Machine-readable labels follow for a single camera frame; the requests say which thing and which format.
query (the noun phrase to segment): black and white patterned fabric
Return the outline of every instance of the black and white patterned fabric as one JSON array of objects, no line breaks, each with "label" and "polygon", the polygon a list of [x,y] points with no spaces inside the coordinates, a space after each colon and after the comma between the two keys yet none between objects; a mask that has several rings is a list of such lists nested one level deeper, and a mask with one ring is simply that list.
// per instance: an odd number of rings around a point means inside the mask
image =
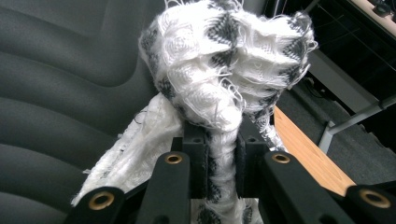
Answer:
[{"label": "black and white patterned fabric", "polygon": [[[102,185],[126,191],[134,188],[149,178],[153,167],[149,161],[166,150],[170,136],[180,134],[179,123],[186,119],[206,128],[209,139],[208,195],[191,200],[191,223],[262,223],[257,200],[239,199],[235,190],[233,151],[242,115],[247,114],[257,125],[271,150],[287,151],[270,119],[282,91],[297,83],[309,68],[307,54],[316,45],[311,20],[302,13],[268,20],[244,11],[236,0],[170,0],[139,40],[141,57],[161,93],[145,109],[148,113],[139,124],[156,139],[160,136],[162,144],[150,144],[145,149],[149,153],[130,149],[122,155],[114,152],[116,159],[105,155],[101,160],[106,162],[98,162],[92,176],[110,169],[117,177],[101,179]],[[172,131],[166,135],[160,133],[162,127],[157,133],[151,130],[147,123],[159,120],[150,111],[161,115]],[[173,127],[167,118],[177,125]],[[144,140],[143,135],[138,136],[121,140],[132,145]],[[97,187],[94,181],[97,178],[89,178],[78,197]]]}]

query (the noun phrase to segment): gray floor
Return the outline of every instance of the gray floor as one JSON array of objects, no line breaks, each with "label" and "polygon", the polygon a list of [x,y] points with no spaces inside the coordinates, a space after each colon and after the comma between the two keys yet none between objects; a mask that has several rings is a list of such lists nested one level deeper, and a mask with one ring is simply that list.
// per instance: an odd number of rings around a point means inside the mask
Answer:
[{"label": "gray floor", "polygon": [[[277,106],[315,143],[329,120],[339,123],[349,117],[335,101],[318,98],[303,79],[281,95]],[[396,180],[396,154],[382,147],[361,125],[337,133],[328,156],[357,184],[377,184]]]}]

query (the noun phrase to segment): white fabric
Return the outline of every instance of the white fabric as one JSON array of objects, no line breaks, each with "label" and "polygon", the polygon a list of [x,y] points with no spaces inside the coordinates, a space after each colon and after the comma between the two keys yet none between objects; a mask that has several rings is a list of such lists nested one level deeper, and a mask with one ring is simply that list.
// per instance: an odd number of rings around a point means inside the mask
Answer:
[{"label": "white fabric", "polygon": [[182,130],[178,113],[159,93],[92,168],[72,204],[93,189],[110,186],[128,192],[148,180],[158,157],[170,150]]},{"label": "white fabric", "polygon": [[182,117],[210,135],[208,197],[192,201],[191,222],[262,223],[257,200],[236,195],[235,139],[246,113],[271,150],[286,150],[269,119],[280,93],[309,67],[307,53],[317,45],[309,22],[300,13],[257,18],[232,0],[167,8],[139,44],[162,94],[99,160],[73,204],[92,189],[129,191],[147,180],[181,135]]}]

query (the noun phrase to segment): black cable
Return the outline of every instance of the black cable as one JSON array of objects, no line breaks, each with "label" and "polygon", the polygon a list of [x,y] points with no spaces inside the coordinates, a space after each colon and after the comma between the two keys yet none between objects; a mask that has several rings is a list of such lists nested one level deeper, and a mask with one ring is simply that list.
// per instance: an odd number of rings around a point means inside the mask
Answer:
[{"label": "black cable", "polygon": [[306,89],[309,91],[309,93],[311,93],[312,96],[314,96],[314,97],[316,97],[316,98],[319,98],[319,99],[323,99],[323,98],[324,98],[324,97],[321,96],[321,95],[316,95],[316,94],[314,94],[314,92],[312,91],[314,88],[312,87],[312,85],[309,85],[309,84],[306,83],[306,82],[307,82],[306,78],[303,79],[303,83],[305,84]]}]

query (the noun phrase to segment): crumpled cloth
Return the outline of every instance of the crumpled cloth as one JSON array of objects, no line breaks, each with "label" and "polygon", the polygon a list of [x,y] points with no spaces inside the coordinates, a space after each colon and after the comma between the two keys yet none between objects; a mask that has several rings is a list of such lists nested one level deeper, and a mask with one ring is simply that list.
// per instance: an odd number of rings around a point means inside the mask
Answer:
[{"label": "crumpled cloth", "polygon": [[79,199],[113,186],[129,191],[149,179],[157,158],[182,135],[182,121],[206,128],[208,196],[191,201],[191,223],[262,223],[257,200],[238,199],[233,150],[242,114],[271,150],[287,151],[270,117],[281,92],[309,68],[317,43],[302,13],[257,18],[234,0],[167,7],[139,40],[160,94],[90,171]]}]

